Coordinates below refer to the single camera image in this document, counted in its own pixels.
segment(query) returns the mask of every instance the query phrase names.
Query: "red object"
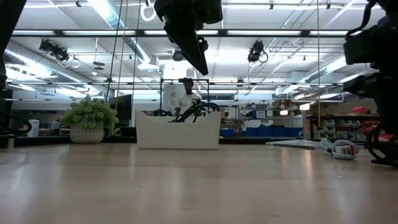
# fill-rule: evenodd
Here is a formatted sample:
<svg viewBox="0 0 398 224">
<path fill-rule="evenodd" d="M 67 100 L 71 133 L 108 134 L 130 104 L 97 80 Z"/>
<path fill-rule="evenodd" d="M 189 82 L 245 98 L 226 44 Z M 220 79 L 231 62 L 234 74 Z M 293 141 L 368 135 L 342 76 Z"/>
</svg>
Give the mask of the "red object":
<svg viewBox="0 0 398 224">
<path fill-rule="evenodd" d="M 363 106 L 358 106 L 353 109 L 354 114 L 366 114 L 367 111 L 368 109 Z"/>
</svg>

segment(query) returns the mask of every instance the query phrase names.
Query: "white ceiling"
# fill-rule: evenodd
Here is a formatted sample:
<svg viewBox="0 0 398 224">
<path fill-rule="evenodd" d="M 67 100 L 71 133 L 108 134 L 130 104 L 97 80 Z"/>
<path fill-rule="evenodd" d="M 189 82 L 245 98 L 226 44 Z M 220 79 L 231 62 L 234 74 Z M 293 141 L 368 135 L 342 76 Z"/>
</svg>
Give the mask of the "white ceiling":
<svg viewBox="0 0 398 224">
<path fill-rule="evenodd" d="M 115 1 L 115 4 L 120 4 L 121 1 Z M 137 3 L 139 1 L 129 1 L 130 3 Z M 224 0 L 224 4 L 269 4 L 268 0 Z M 317 1 L 303 0 L 302 5 L 316 6 Z M 349 0 L 331 0 L 334 6 L 345 6 Z M 28 0 L 27 5 L 51 5 L 54 4 L 74 4 L 71 0 Z M 291 6 L 298 6 L 300 0 L 274 0 L 274 4 L 290 4 Z M 365 0 L 356 1 L 353 7 L 363 7 L 367 2 Z M 125 7 L 122 7 L 122 18 L 125 18 Z M 154 20 L 146 22 L 139 16 L 138 6 L 129 6 L 127 23 L 130 29 L 162 29 L 164 24 L 156 17 Z M 147 9 L 147 16 L 150 16 L 151 9 Z M 342 13 L 339 17 L 328 24 L 340 9 L 320 9 L 319 10 L 319 27 L 321 29 L 340 29 L 350 30 L 360 25 L 363 17 L 363 10 L 349 9 Z M 206 29 L 281 29 L 292 15 L 290 21 L 286 24 L 285 29 L 311 29 L 316 30 L 318 27 L 317 10 L 284 10 L 284 9 L 231 9 L 224 8 L 223 22 L 206 26 Z M 374 9 L 369 25 L 374 25 L 382 16 L 384 12 L 381 9 Z M 77 7 L 61 7 L 61 8 L 46 8 L 46 9 L 31 9 L 25 8 L 21 18 L 19 19 L 16 29 L 109 29 L 109 26 L 98 15 L 98 13 L 90 6 Z M 294 75 L 302 74 L 318 67 L 318 40 L 317 39 L 302 39 L 297 38 L 277 38 L 267 51 L 270 60 L 261 67 L 255 67 L 252 73 L 248 73 L 251 67 L 248 65 L 247 56 L 248 50 L 258 38 L 255 37 L 209 37 L 206 38 L 209 43 L 209 49 L 206 52 L 208 61 L 209 75 L 206 78 L 212 80 L 236 81 L 237 78 L 249 77 L 250 81 L 278 81 L 291 82 Z M 68 52 L 77 55 L 81 60 L 79 68 L 70 68 L 74 72 L 84 75 L 92 80 L 104 80 L 109 77 L 111 73 L 112 51 L 114 47 L 114 38 L 100 38 L 98 52 L 101 54 L 109 53 L 109 55 L 97 56 L 97 61 L 104 62 L 105 70 L 98 76 L 94 77 L 93 71 L 95 51 L 95 39 L 92 38 L 50 38 L 56 44 L 66 47 Z M 266 46 L 272 38 L 261 38 Z M 39 45 L 41 38 L 38 37 L 13 37 L 11 41 L 30 49 L 33 52 L 41 54 Z M 295 54 L 292 59 L 274 71 L 278 64 L 287 59 L 296 49 L 294 42 L 305 46 Z M 343 56 L 344 39 L 327 38 L 319 40 L 320 47 L 320 64 L 324 64 L 331 58 Z M 138 43 L 148 54 L 157 54 L 161 59 L 161 63 L 171 63 L 168 56 L 170 51 L 176 47 L 170 43 L 166 37 L 139 37 Z M 121 51 L 123 41 L 117 39 L 116 53 L 118 61 L 114 62 L 113 77 L 119 74 L 121 58 Z M 134 60 L 129 60 L 129 55 L 132 55 L 132 50 L 124 45 L 123 65 L 121 75 L 123 77 L 132 77 L 135 71 L 141 80 L 150 82 L 155 78 L 159 79 L 158 73 L 142 72 L 134 69 L 136 66 Z M 336 73 L 343 73 L 343 76 L 350 76 L 363 70 L 363 66 L 348 66 L 336 71 Z M 193 76 L 192 71 L 188 71 L 188 75 Z"/>
</svg>

